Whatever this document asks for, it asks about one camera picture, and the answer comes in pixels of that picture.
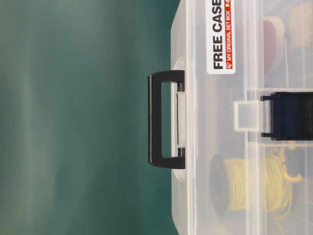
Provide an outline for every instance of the white label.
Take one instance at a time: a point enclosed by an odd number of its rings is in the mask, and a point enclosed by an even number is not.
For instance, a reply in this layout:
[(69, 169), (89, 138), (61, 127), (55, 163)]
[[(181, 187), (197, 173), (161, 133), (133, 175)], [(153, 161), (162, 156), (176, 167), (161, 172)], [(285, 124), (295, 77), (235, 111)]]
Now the white label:
[(234, 0), (206, 0), (206, 60), (209, 74), (236, 72)]

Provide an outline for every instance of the yellow wire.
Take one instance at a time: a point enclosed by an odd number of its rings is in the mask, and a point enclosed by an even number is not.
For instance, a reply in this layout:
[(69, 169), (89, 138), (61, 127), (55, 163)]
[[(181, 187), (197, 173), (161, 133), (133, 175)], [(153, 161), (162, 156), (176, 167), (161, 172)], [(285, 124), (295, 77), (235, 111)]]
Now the yellow wire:
[[(245, 160), (224, 160), (229, 184), (229, 211), (246, 210)], [(292, 204), (292, 182), (282, 173), (283, 164), (274, 152), (266, 157), (267, 212), (285, 212), (277, 219), (288, 216)]]

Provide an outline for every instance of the plastic storage box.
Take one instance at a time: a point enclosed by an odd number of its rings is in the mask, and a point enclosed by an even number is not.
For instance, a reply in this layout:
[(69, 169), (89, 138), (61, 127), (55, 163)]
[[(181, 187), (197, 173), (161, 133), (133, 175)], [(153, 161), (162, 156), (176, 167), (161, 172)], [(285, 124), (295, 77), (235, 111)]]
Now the plastic storage box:
[(174, 168), (179, 234), (313, 234), (313, 0), (181, 0), (171, 68), (149, 76), (149, 162)]

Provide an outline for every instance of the black latch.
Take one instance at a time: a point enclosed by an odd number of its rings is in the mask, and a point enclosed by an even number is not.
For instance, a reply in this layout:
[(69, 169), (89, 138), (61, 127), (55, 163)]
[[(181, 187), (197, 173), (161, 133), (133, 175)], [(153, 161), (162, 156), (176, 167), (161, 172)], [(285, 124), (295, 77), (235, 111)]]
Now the black latch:
[(271, 119), (271, 133), (262, 133), (262, 137), (273, 141), (313, 140), (312, 92), (276, 92), (261, 100), (270, 100)]

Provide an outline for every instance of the black plastic handle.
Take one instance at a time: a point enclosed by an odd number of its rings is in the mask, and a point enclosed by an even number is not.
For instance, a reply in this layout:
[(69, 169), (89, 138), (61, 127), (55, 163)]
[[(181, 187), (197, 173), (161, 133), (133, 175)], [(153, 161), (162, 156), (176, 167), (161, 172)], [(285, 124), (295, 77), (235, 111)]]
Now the black plastic handle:
[(154, 166), (185, 169), (185, 148), (178, 149), (178, 157), (162, 156), (162, 82), (177, 83), (178, 92), (185, 91), (185, 72), (182, 70), (162, 71), (148, 77), (149, 102), (149, 158)]

